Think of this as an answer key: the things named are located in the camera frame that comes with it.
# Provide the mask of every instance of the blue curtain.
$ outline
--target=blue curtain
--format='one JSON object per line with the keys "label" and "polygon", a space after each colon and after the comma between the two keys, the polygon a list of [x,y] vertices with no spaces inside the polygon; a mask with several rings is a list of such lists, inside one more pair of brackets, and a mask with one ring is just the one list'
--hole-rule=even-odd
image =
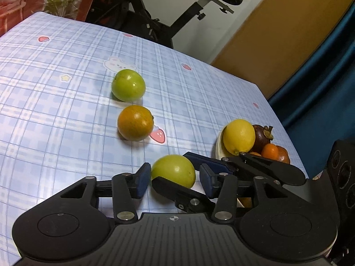
{"label": "blue curtain", "polygon": [[355,3],[269,103],[310,177],[337,139],[355,137]]}

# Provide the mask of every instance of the patterned fabric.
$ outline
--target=patterned fabric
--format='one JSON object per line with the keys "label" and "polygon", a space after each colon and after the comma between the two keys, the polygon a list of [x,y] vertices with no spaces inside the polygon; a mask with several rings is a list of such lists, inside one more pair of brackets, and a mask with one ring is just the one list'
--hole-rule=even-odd
{"label": "patterned fabric", "polygon": [[[117,117],[131,103],[111,96],[117,70],[134,68],[147,90],[138,101],[166,135],[161,144],[120,139]],[[75,181],[111,179],[143,162],[187,151],[214,155],[233,119],[273,125],[274,142],[304,171],[286,131],[256,85],[153,42],[36,13],[0,38],[0,265],[18,252],[15,219]],[[193,187],[203,192],[198,179]],[[112,200],[101,199],[112,215]],[[148,188],[138,213],[177,212]]]}

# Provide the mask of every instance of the white wall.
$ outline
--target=white wall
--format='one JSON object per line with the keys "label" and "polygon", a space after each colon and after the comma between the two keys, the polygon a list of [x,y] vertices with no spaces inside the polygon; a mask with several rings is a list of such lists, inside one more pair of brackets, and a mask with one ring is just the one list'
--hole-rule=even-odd
{"label": "white wall", "polygon": [[[197,0],[143,0],[152,18],[171,25]],[[210,63],[237,31],[253,9],[262,0],[243,0],[239,6],[230,6],[234,14],[224,14],[210,2],[203,10],[206,17],[193,18],[173,38],[174,49]]]}

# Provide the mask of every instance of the green fruit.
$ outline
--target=green fruit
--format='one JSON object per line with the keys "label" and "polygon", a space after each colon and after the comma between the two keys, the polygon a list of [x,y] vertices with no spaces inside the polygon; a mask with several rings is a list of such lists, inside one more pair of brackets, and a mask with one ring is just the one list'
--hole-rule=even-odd
{"label": "green fruit", "polygon": [[141,98],[146,84],[140,74],[131,69],[119,71],[111,84],[112,94],[124,102],[133,102]]}
{"label": "green fruit", "polygon": [[152,167],[152,180],[158,176],[187,188],[191,188],[196,180],[195,168],[181,155],[166,155],[158,159]]}

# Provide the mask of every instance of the star print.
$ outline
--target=star print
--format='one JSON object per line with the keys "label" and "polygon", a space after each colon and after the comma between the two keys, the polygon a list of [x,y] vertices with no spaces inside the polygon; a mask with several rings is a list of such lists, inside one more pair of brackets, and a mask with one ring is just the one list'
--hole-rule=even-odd
{"label": "star print", "polygon": [[60,76],[62,82],[69,82],[71,77],[67,74]]}

